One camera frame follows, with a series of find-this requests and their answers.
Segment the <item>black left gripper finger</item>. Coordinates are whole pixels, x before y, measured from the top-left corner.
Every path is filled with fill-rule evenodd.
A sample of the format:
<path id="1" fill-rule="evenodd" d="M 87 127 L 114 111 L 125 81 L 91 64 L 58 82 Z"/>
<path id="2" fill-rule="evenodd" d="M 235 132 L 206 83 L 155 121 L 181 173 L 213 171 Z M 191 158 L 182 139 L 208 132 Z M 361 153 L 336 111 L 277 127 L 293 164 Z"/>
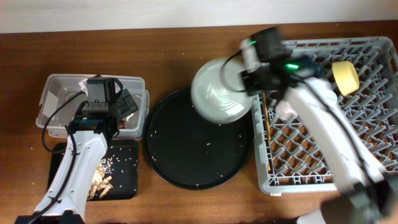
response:
<path id="1" fill-rule="evenodd" d="M 122 97 L 120 96 L 115 102 L 116 112 L 118 114 L 118 119 L 124 119 L 132 114 L 132 97 Z"/>
<path id="2" fill-rule="evenodd" d="M 138 106 L 127 88 L 122 90 L 121 103 L 121 111 L 123 113 L 133 113 L 138 110 Z"/>

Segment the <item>gold coffee sachet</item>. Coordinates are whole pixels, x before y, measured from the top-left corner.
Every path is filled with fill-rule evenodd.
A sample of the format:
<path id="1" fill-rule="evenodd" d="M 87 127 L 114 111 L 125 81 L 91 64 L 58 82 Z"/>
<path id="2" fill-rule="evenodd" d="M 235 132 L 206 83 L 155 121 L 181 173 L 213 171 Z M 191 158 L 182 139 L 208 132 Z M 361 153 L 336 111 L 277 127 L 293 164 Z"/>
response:
<path id="1" fill-rule="evenodd" d="M 125 129 L 125 128 L 126 128 L 126 126 L 125 126 L 125 120 L 120 120 L 120 121 L 119 121 L 118 128 L 119 128 L 119 129 Z"/>

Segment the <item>white napkin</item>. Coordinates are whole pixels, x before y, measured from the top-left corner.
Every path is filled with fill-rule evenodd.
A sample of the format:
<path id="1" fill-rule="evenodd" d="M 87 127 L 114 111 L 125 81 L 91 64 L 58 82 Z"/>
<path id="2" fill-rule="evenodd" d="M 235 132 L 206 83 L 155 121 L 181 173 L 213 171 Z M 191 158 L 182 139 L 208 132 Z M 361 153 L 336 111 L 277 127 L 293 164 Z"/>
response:
<path id="1" fill-rule="evenodd" d="M 78 84 L 80 86 L 80 90 L 87 93 L 87 79 L 80 81 Z"/>

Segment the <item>pink plastic cup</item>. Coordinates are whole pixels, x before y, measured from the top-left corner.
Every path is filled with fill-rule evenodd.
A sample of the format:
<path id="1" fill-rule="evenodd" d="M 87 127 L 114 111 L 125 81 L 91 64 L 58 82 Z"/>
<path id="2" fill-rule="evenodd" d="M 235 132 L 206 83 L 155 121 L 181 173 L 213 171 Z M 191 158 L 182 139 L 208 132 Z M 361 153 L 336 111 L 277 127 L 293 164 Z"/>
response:
<path id="1" fill-rule="evenodd" d="M 287 101 L 280 101 L 275 107 L 275 112 L 281 120 L 287 121 L 292 116 L 296 116 L 296 111 L 291 107 L 289 102 Z"/>

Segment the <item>grey round plate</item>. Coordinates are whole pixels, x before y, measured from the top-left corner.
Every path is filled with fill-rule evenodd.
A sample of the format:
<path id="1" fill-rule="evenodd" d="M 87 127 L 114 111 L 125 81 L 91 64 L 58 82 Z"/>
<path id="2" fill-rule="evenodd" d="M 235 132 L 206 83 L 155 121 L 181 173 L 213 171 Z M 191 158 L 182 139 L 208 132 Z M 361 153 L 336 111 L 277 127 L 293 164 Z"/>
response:
<path id="1" fill-rule="evenodd" d="M 191 84 L 193 107 L 199 115 L 216 124 L 227 124 L 243 117 L 255 97 L 243 93 L 240 73 L 245 70 L 238 60 L 210 60 L 202 66 Z"/>

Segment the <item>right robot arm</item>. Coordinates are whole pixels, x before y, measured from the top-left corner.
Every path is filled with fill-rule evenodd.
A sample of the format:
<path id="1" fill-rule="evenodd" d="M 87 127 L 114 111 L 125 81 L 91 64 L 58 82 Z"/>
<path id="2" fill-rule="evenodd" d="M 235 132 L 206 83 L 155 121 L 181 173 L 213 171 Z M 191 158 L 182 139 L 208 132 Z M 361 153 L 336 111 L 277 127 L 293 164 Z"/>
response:
<path id="1" fill-rule="evenodd" d="M 296 223 L 377 223 L 397 205 L 397 177 L 362 143 L 336 102 L 322 68 L 306 55 L 295 56 L 276 27 L 251 35 L 240 45 L 244 92 L 279 91 L 278 115 L 299 116 L 320 148 L 339 196 L 295 219 Z"/>

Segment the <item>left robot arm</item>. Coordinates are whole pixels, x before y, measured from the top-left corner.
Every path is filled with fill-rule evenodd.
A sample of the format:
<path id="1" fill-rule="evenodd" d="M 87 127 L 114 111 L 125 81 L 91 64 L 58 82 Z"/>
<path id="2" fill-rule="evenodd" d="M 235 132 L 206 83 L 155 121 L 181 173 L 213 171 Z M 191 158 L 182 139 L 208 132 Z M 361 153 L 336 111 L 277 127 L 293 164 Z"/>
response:
<path id="1" fill-rule="evenodd" d="M 119 135 L 120 121 L 138 107 L 114 77 L 91 77 L 83 82 L 79 94 L 87 99 L 65 126 L 67 146 L 57 173 L 33 214 L 17 217 L 16 223 L 84 223 L 95 170 L 112 139 Z"/>

